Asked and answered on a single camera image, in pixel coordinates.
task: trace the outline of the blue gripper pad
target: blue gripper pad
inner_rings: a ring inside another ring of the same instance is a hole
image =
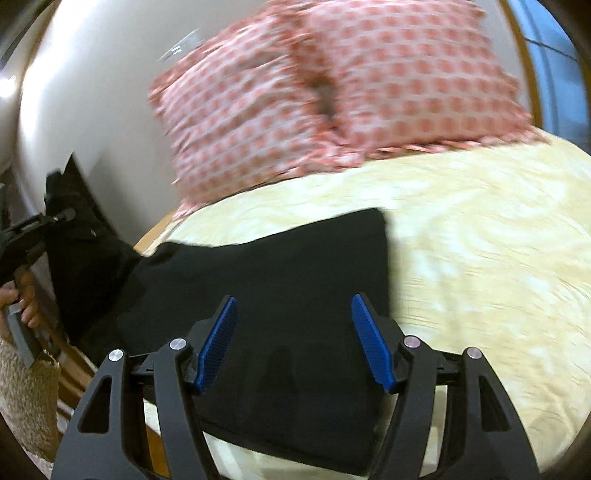
[[[215,383],[217,372],[234,334],[237,320],[236,299],[230,297],[199,352],[197,378],[194,384],[200,394],[204,394]]]
[[[396,385],[396,379],[392,372],[392,353],[384,342],[361,295],[357,294],[353,297],[351,314],[357,336],[361,341],[375,381],[381,384],[386,392],[392,391]]]

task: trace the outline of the black fabric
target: black fabric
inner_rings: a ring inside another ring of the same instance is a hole
[[[95,198],[92,196],[90,188],[84,180],[82,173],[80,172],[80,168],[78,167],[76,156],[74,154],[70,155],[70,160],[68,160],[68,163],[66,164],[63,176],[66,183],[70,187],[74,188],[75,191],[78,192],[78,194],[80,194],[80,196],[85,200],[86,204],[92,209],[92,213],[94,213],[96,219],[102,224],[102,226],[104,226],[109,233],[117,236],[115,228],[109,223],[105,214],[96,203]]]
[[[66,328],[77,334],[89,328],[77,343],[91,360],[101,363],[114,348],[131,355],[157,350],[231,294],[238,327],[215,386],[195,398],[205,431],[312,465],[356,474],[367,469],[383,392],[367,367],[350,301],[364,291],[379,314],[389,314],[379,211],[243,245],[168,242],[140,260],[112,236],[80,238],[79,231],[78,224],[62,232],[64,242],[51,243],[48,253],[52,274],[59,269],[60,308],[90,319]],[[100,315],[98,297],[114,299]]]
[[[76,343],[107,314],[143,257],[112,235],[67,176],[53,172],[46,182],[46,213],[57,215],[68,207],[76,218],[47,235],[46,247],[60,319]]]

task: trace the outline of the white wall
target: white wall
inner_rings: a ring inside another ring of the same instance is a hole
[[[25,76],[17,174],[42,210],[46,174],[77,154],[115,228],[135,242],[178,201],[168,144],[147,105],[158,59],[209,38],[262,0],[61,0]]]
[[[17,86],[20,86],[29,62],[31,49],[39,40],[39,36],[47,25],[53,11],[53,6],[48,7],[25,33],[10,60],[2,69],[0,79],[9,79],[14,75],[17,78]],[[19,99],[18,90],[9,98],[0,98],[0,173],[6,170],[14,155],[17,140]]]
[[[530,91],[525,69],[505,13],[498,0],[474,0],[474,3],[486,12],[482,26],[492,40],[492,49],[497,59],[506,72],[516,77],[521,84],[518,102],[531,112]]]

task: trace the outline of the gray handle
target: gray handle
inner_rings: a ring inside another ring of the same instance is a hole
[[[13,303],[4,309],[4,318],[12,334],[12,340],[17,347],[25,367],[31,368],[35,360],[43,353],[43,348],[33,331],[21,321],[22,307],[20,303]]]

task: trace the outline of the cream bedspread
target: cream bedspread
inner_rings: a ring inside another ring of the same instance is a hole
[[[398,270],[391,284],[402,329],[437,349],[479,346],[545,469],[591,408],[591,157],[548,138],[374,161],[261,187],[172,223],[151,248],[166,239],[243,243],[380,208]],[[425,472],[437,463],[443,412],[439,396]],[[282,468],[348,478],[209,440],[233,478],[247,471],[244,478],[283,478],[269,474]]]

